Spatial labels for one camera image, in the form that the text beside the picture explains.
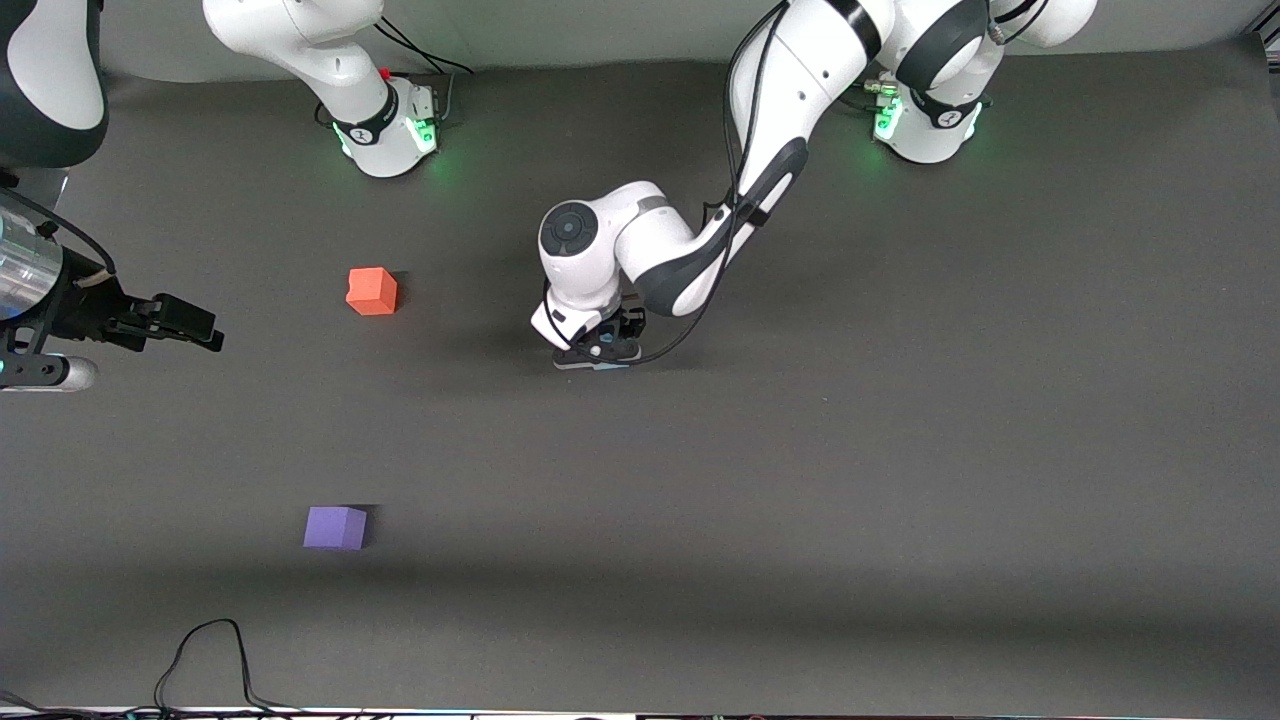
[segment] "green led light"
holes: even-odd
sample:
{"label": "green led light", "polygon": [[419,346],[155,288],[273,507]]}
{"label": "green led light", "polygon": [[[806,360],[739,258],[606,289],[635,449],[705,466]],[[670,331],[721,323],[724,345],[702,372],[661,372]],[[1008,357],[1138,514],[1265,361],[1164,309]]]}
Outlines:
{"label": "green led light", "polygon": [[983,108],[982,102],[978,102],[978,106],[973,109],[973,119],[969,120],[969,129],[964,131],[965,140],[973,137],[973,133],[978,127],[978,115],[982,114],[982,108]]}
{"label": "green led light", "polygon": [[876,123],[876,137],[887,142],[893,137],[897,122],[902,118],[902,99],[895,97],[879,114],[881,119]]}
{"label": "green led light", "polygon": [[431,120],[415,120],[412,118],[404,118],[404,127],[408,128],[410,136],[413,138],[413,143],[424,154],[433,152],[435,150],[435,123]]}
{"label": "green led light", "polygon": [[342,143],[342,154],[351,158],[351,147],[347,147],[347,138],[343,137],[342,131],[338,129],[338,123],[333,123],[333,133],[338,136],[338,142]]}

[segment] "foam block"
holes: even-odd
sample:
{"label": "foam block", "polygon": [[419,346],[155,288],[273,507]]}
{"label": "foam block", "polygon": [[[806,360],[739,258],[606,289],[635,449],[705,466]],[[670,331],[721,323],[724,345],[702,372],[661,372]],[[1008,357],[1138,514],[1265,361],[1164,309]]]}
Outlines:
{"label": "foam block", "polygon": [[347,275],[347,305],[361,315],[390,315],[399,287],[387,268],[353,268]]}
{"label": "foam block", "polygon": [[355,551],[365,546],[365,511],[355,507],[312,507],[302,547]]}

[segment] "wire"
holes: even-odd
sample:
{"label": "wire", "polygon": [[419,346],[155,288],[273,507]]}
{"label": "wire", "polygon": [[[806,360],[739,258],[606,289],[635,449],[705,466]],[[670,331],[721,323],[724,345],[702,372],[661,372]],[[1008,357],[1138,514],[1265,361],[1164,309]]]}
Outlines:
{"label": "wire", "polygon": [[449,113],[453,110],[453,81],[457,77],[458,73],[449,73],[449,90],[444,92],[444,113],[439,118],[442,123],[449,119]]}
{"label": "wire", "polygon": [[841,95],[840,97],[836,97],[836,102],[840,102],[841,105],[844,105],[846,108],[852,108],[854,110],[860,110],[863,113],[879,113],[879,110],[881,110],[876,105],[863,105],[861,102],[854,102],[852,100],[845,97],[844,95]]}
{"label": "wire", "polygon": [[[769,56],[769,47],[772,47],[773,45],[773,38],[778,33],[778,26],[782,24],[782,18],[787,14],[787,10],[790,8],[791,8],[791,0],[781,0],[777,5],[774,5],[768,13],[764,14],[764,17],[756,20],[755,26],[751,28],[751,32],[746,33],[746,37],[744,37],[742,41],[739,42],[737,49],[733,50],[733,56],[730,59],[728,77],[724,79],[724,102],[722,111],[723,111],[723,126],[724,126],[724,151],[728,155],[728,172],[731,182],[730,193],[732,195],[733,202],[731,205],[732,209],[730,211],[730,219],[728,219],[728,234],[724,236],[726,237],[724,250],[722,251],[719,266],[716,269],[716,279],[712,281],[712,287],[710,290],[707,291],[707,299],[703,301],[701,307],[698,309],[698,314],[694,315],[694,319],[690,320],[690,323],[685,325],[682,331],[680,331],[680,334],[677,334],[676,338],[672,340],[669,343],[667,343],[667,346],[663,347],[662,350],[652,355],[636,357],[635,360],[608,360],[602,363],[605,363],[608,365],[632,368],[637,365],[646,365],[649,363],[664,357],[672,350],[676,350],[677,347],[680,347],[682,342],[685,342],[685,340],[690,336],[690,333],[694,332],[694,328],[696,328],[698,324],[701,323],[703,316],[707,314],[707,309],[710,307],[712,299],[716,297],[716,291],[719,290],[721,281],[724,278],[724,270],[728,269],[730,259],[733,255],[733,238],[737,236],[740,210],[742,208],[742,200],[744,200],[742,193],[739,192],[739,186],[742,183],[742,174],[746,170],[746,159],[751,151],[751,141],[755,138],[756,111],[759,110],[760,88],[764,82],[764,63]],[[735,127],[733,109],[732,109],[733,72],[737,68],[739,59],[741,59],[742,56],[742,51],[746,49],[750,41],[755,38],[756,33],[760,32],[760,29],[765,26],[765,23],[769,22],[771,18],[773,18],[773,24],[769,27],[769,33],[764,38],[764,46],[760,49],[760,60],[755,68],[755,87],[751,91],[751,110],[746,123],[746,137],[742,140],[741,160],[739,161],[739,159],[735,158],[733,154],[733,140],[732,140],[732,129]],[[559,338],[564,342],[564,345],[568,345],[571,348],[575,347],[576,343],[566,338],[552,319],[550,279],[545,279],[543,282],[543,296],[544,296],[543,311],[547,314],[548,324],[550,324],[552,329],[556,331],[556,334],[559,336]]]}
{"label": "wire", "polygon": [[191,630],[187,630],[187,634],[183,635],[182,642],[178,643],[178,650],[173,653],[173,662],[170,662],[169,669],[165,670],[163,675],[160,675],[160,679],[156,680],[156,687],[151,691],[151,702],[155,705],[155,707],[161,710],[168,710],[169,707],[164,702],[165,685],[169,684],[169,678],[173,675],[174,670],[177,670],[178,665],[182,662],[182,652],[187,648],[187,642],[192,638],[192,635],[195,635],[200,630],[204,630],[205,628],[209,628],[211,625],[218,625],[220,623],[230,625],[232,630],[236,633],[236,647],[237,650],[239,650],[239,660],[241,660],[241,693],[244,697],[244,702],[269,714],[274,714],[271,706],[293,707],[291,705],[284,705],[283,702],[265,700],[264,697],[253,692],[253,682],[250,679],[250,673],[248,673],[248,655],[244,652],[244,637],[241,634],[239,624],[236,620],[232,620],[230,618],[219,618],[216,620],[209,620],[207,623],[201,623],[195,628],[192,628]]}
{"label": "wire", "polygon": [[3,187],[3,186],[0,186],[0,192],[3,192],[5,196],[13,199],[17,202],[20,202],[20,204],[26,205],[28,209],[35,210],[36,213],[40,213],[41,215],[44,215],[44,217],[49,218],[50,220],[52,220],[54,223],[56,223],[59,227],[65,228],[67,232],[69,232],[69,233],[74,234],[76,237],[81,238],[81,242],[83,242],[84,245],[90,246],[93,250],[93,252],[96,252],[97,256],[102,259],[102,266],[106,269],[108,277],[114,277],[115,275],[115,260],[111,258],[111,255],[106,250],[102,249],[101,245],[97,243],[96,240],[93,240],[92,237],[90,237],[90,234],[87,232],[79,229],[78,227],[76,227],[73,223],[70,223],[69,220],[67,220],[65,218],[63,218],[58,213],[54,213],[49,208],[45,208],[40,202],[36,202],[35,200],[31,200],[27,196],[19,193],[19,192],[14,192],[13,190],[9,190],[8,187]]}
{"label": "wire", "polygon": [[425,53],[417,50],[412,44],[404,42],[403,40],[399,40],[394,35],[387,32],[385,29],[383,29],[383,26],[374,26],[374,29],[376,29],[378,32],[380,32],[383,35],[383,37],[385,37],[387,40],[390,40],[396,45],[399,45],[401,47],[403,47],[406,50],[411,50],[411,51],[417,53],[419,55],[421,55],[428,63],[430,63],[430,65],[433,68],[435,68],[436,74],[444,74],[444,68],[442,68],[440,65],[438,65],[435,63],[434,58],[429,58]]}
{"label": "wire", "polygon": [[1014,35],[1010,35],[1009,37],[1006,37],[1005,41],[1001,42],[1001,45],[1009,45],[1010,42],[1018,40],[1019,37],[1021,37],[1021,35],[1024,32],[1027,32],[1027,28],[1029,28],[1033,24],[1036,24],[1036,20],[1038,20],[1039,17],[1044,14],[1044,8],[1048,8],[1048,4],[1050,4],[1050,0],[1044,0],[1044,3],[1041,4],[1039,9],[1036,10],[1036,14],[1032,15],[1032,19],[1027,20],[1027,24],[1024,24],[1023,27],[1018,28],[1018,31],[1015,31]]}
{"label": "wire", "polygon": [[419,55],[422,56],[424,60],[426,60],[428,63],[430,63],[431,67],[434,67],[440,73],[444,73],[444,70],[436,63],[444,63],[445,65],[453,65],[454,68],[458,68],[460,70],[462,70],[462,72],[465,72],[467,74],[472,74],[472,76],[476,74],[475,70],[472,70],[467,65],[463,65],[462,63],[454,63],[453,60],[449,60],[448,58],[442,58],[439,55],[433,55],[433,54],[428,53],[426,50],[422,50],[421,47],[417,46],[416,42],[413,42],[412,40],[410,40],[407,35],[404,35],[404,31],[402,31],[401,28],[396,27],[396,23],[393,23],[389,19],[387,19],[385,15],[383,15],[381,22],[387,23],[387,27],[392,28],[396,32],[396,35],[399,36],[399,40],[397,40],[396,37],[392,37],[390,33],[388,33],[385,29],[383,29],[383,28],[380,28],[380,27],[378,27],[375,24],[374,27],[378,29],[378,32],[383,33],[383,36],[385,36],[392,42],[399,45],[401,47],[404,47],[406,50],[411,50],[413,53],[417,53]]}

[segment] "dark gray backdrop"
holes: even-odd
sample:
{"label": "dark gray backdrop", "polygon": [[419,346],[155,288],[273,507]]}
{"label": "dark gray backdrop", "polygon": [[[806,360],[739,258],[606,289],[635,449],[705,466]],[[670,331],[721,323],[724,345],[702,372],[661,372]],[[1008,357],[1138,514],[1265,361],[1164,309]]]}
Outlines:
{"label": "dark gray backdrop", "polygon": [[[232,615],[305,705],[1280,712],[1258,42],[1012,59],[942,167],[833,109],[686,347],[553,372],[541,214],[650,178],[694,218],[722,74],[465,77],[383,182],[301,83],[114,87],[61,209],[227,351],[65,347],[99,387],[0,400],[3,684],[142,702]],[[397,315],[344,306],[367,264]],[[323,503],[372,546],[302,550]],[[172,700],[234,703],[233,657]]]}

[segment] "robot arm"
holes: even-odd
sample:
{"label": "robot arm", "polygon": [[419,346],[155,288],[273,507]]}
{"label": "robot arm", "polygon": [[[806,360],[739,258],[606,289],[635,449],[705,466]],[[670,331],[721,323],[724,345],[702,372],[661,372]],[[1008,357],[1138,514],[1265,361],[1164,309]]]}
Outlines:
{"label": "robot arm", "polygon": [[[562,352],[579,352],[617,313],[620,270],[660,315],[703,307],[724,266],[804,169],[818,118],[879,53],[893,24],[892,0],[791,0],[776,12],[756,26],[730,70],[744,158],[736,186],[701,232],[694,233],[650,182],[562,202],[544,218],[539,251],[549,291],[532,324]],[[590,345],[580,351],[585,357],[558,355],[557,365],[634,359],[611,357],[607,341]]]}
{"label": "robot arm", "polygon": [[436,147],[435,99],[403,78],[383,78],[347,41],[381,18],[383,0],[205,0],[218,40],[279,65],[316,94],[346,152],[365,173],[394,177]]}
{"label": "robot arm", "polygon": [[1074,37],[1097,0],[899,0],[893,35],[878,60],[905,88],[888,87],[876,140],[913,163],[941,163],[973,136],[982,97],[1023,40],[1052,47]]}
{"label": "robot arm", "polygon": [[[0,3],[0,391],[93,384],[92,361],[44,354],[49,337],[134,351],[148,338],[221,348],[211,313],[170,295],[125,295],[110,258],[47,209],[61,193],[63,168],[88,159],[106,133],[101,9],[101,0]],[[102,263],[61,247],[59,228],[81,236]]]}

